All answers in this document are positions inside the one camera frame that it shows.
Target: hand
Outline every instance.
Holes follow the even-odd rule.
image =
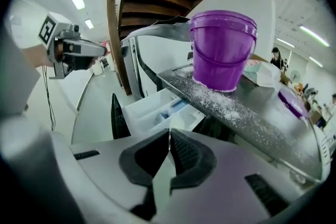
[[[73,45],[70,45],[70,46],[69,46],[69,50],[70,50],[70,51],[73,51]],[[56,46],[56,48],[55,48],[55,58],[56,58],[57,60],[61,60],[61,59],[62,59],[62,56],[63,56],[63,43],[59,43],[59,44]],[[96,63],[96,60],[97,60],[97,59],[98,59],[98,57],[93,58],[90,67]]]
[[[54,66],[53,63],[49,61],[47,56],[47,50],[42,44],[23,49],[22,51],[28,63],[34,68],[40,66]]]

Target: woman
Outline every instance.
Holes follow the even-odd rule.
[[[274,47],[272,50],[274,57],[271,60],[271,64],[275,65],[277,68],[282,70],[284,68],[284,61],[281,58],[281,53],[277,47]]]
[[[332,113],[327,104],[323,104],[322,115],[326,121],[328,121],[332,117]]]
[[[318,93],[319,91],[315,90],[315,88],[309,88],[308,90],[305,91],[304,98],[306,100],[312,101]]]

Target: person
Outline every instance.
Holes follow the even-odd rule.
[[[330,111],[331,117],[336,114],[336,93],[334,93],[331,96],[331,104],[329,106],[329,111]]]
[[[329,109],[329,107],[327,106],[327,104],[323,104],[323,111],[322,113],[324,114],[324,118],[326,121],[328,121],[331,117],[332,117],[332,113]]]
[[[318,103],[315,99],[312,99],[311,103],[312,103],[313,106],[315,106],[317,108]]]
[[[0,70],[2,83],[0,94],[0,116],[22,114],[40,74],[36,68],[53,67],[43,45],[19,49],[9,31],[0,25]],[[56,56],[62,55],[63,46],[56,48]]]
[[[321,118],[318,120],[318,122],[316,123],[316,126],[320,129],[323,130],[323,128],[327,125],[327,122],[325,120],[325,118],[323,117],[322,115],[322,107],[321,106],[318,106],[317,107],[317,110],[320,112],[321,114]]]
[[[288,62],[287,62],[287,59],[285,59],[283,62],[284,62],[284,63],[283,63],[283,71],[284,71],[284,73],[286,73],[286,71],[287,71],[287,69],[288,69]]]
[[[284,68],[284,61],[281,58],[281,53],[277,47],[274,47],[272,50],[273,58],[271,60],[271,64],[282,70]]]
[[[307,89],[304,93],[304,98],[308,99],[308,97],[310,97],[310,95],[313,94],[314,92],[317,94],[318,91],[316,91],[315,88]]]
[[[308,88],[308,83],[305,85],[305,87],[303,87],[303,93],[307,90],[307,88]]]
[[[315,97],[316,97],[316,95],[318,94],[318,92],[319,92],[319,91],[311,92],[311,93],[308,95],[308,97],[307,97],[308,102],[314,104],[314,101],[315,101],[316,104],[317,104],[317,101],[315,100]]]

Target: plastic container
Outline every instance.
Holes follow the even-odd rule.
[[[285,106],[297,117],[308,118],[308,111],[305,108],[304,103],[299,100],[294,93],[287,89],[280,89],[279,98],[285,104]]]
[[[176,128],[192,132],[195,127],[205,118],[205,115],[191,105],[186,105],[180,111],[173,113],[150,131],[161,131],[165,128]]]
[[[257,39],[256,23],[236,12],[211,10],[191,19],[194,79],[218,91],[233,91]]]
[[[132,120],[136,120],[177,99],[178,97],[174,93],[167,89],[163,89],[139,100],[138,102],[123,107],[122,112]]]

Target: white machine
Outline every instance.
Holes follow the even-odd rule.
[[[103,46],[80,39],[78,26],[61,23],[58,16],[47,16],[39,34],[56,78],[85,69],[94,57],[106,53]],[[168,52],[167,48],[168,58],[175,55]],[[162,65],[179,65],[184,56]],[[157,104],[167,108],[182,104],[168,91],[147,98],[156,101],[149,102],[152,107],[146,98],[137,102],[129,110],[134,117]],[[180,114],[190,114],[186,107]],[[1,118],[3,196],[15,201],[13,208],[21,213],[11,217],[34,218],[38,223],[271,224],[287,223],[309,201],[310,194],[300,197],[293,182],[237,145],[177,129],[151,132],[140,125],[137,130],[142,128],[143,135],[69,146],[62,134],[40,128],[24,115]],[[168,186],[168,203],[157,211],[153,178],[169,152],[176,176]]]
[[[154,133],[170,127],[192,131],[205,117],[191,105],[181,105],[181,99],[169,90],[157,92],[156,89],[156,74],[192,60],[187,21],[187,18],[178,16],[157,22],[132,32],[121,42],[130,87],[139,100],[122,108],[132,135]]]
[[[157,22],[121,41],[132,93],[139,100],[156,93],[156,74],[187,64],[192,56],[187,18]]]

